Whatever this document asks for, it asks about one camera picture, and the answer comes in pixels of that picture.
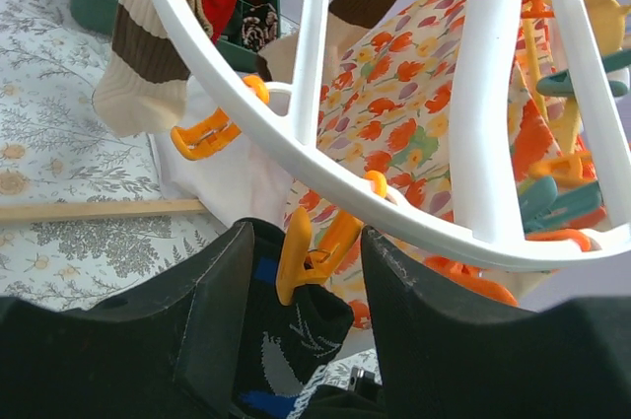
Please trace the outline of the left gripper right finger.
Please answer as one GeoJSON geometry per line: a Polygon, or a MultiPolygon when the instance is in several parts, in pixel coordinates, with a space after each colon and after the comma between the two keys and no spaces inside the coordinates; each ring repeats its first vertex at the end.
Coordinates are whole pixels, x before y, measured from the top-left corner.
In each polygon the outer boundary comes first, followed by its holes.
{"type": "Polygon", "coordinates": [[[361,260],[391,418],[626,418],[630,301],[541,313],[471,292],[366,228],[361,260]]]}

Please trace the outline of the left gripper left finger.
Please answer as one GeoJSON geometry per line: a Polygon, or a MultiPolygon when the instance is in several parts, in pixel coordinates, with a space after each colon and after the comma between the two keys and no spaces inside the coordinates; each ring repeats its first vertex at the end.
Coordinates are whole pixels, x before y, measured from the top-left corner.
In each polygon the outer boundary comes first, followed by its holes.
{"type": "Polygon", "coordinates": [[[224,418],[236,375],[252,226],[93,308],[1,301],[5,418],[224,418]]]}

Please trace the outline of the teal clothes clip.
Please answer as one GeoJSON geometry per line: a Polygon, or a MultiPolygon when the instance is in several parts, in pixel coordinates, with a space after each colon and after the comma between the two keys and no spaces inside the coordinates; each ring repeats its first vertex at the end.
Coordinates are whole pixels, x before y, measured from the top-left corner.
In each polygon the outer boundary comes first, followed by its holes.
{"type": "Polygon", "coordinates": [[[597,181],[560,193],[552,176],[531,182],[519,195],[526,234],[548,232],[569,226],[602,207],[597,181]]]}

